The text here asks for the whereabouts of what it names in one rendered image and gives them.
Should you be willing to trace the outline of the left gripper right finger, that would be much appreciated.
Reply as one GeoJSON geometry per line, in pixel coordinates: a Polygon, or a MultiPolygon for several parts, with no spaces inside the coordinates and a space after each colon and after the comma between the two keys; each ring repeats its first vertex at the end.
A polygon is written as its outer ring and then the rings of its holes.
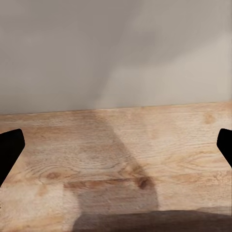
{"type": "Polygon", "coordinates": [[[232,167],[232,130],[220,129],[217,138],[217,147],[232,167]]]}

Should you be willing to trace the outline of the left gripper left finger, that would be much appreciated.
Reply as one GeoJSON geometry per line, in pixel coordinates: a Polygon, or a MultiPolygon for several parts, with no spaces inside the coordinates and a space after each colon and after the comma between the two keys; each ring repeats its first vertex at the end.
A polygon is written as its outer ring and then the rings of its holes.
{"type": "Polygon", "coordinates": [[[21,129],[0,134],[0,187],[25,147],[21,129]]]}

